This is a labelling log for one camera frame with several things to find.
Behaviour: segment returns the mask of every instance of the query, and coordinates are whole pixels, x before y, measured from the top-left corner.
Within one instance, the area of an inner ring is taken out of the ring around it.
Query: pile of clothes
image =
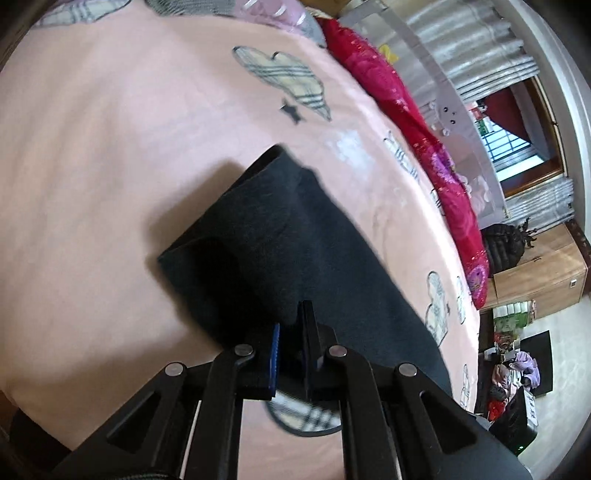
[[[503,415],[505,407],[521,387],[530,391],[539,386],[538,364],[527,352],[516,352],[513,360],[495,365],[492,371],[488,420],[495,421]]]

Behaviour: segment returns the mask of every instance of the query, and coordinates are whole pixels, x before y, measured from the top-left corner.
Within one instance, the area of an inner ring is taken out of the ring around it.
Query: gray curtain
[[[556,177],[508,199],[505,223],[519,225],[530,217],[529,228],[544,232],[574,217],[573,196],[573,180]]]
[[[457,89],[462,100],[479,100],[538,74],[533,57],[523,49],[508,21],[488,0],[384,0],[419,36]],[[360,4],[354,0],[348,10]],[[410,53],[404,39],[378,15],[360,22],[361,32],[377,47],[388,44],[400,59],[394,64],[413,98],[428,111],[433,82]]]

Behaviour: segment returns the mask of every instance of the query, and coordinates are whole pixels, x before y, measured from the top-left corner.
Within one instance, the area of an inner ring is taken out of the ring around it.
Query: red floral blanket
[[[476,215],[443,144],[429,130],[392,66],[366,40],[336,20],[318,19],[327,46],[396,124],[437,190],[477,309],[486,301],[488,259]]]

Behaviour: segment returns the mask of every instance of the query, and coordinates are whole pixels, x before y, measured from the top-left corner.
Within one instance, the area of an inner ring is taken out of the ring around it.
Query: pink bedsheet
[[[312,41],[133,0],[27,34],[0,105],[0,389],[66,446],[167,363],[216,355],[155,258],[276,143],[317,172],[436,337],[454,398],[474,405],[479,318],[433,185]],[[340,436],[290,436],[262,408],[245,407],[241,478],[342,478]]]

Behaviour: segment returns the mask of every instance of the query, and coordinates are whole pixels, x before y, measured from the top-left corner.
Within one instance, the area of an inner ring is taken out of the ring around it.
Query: wooden cabinet
[[[489,281],[484,309],[535,300],[538,318],[563,310],[581,299],[587,265],[565,225],[537,236],[515,268]]]

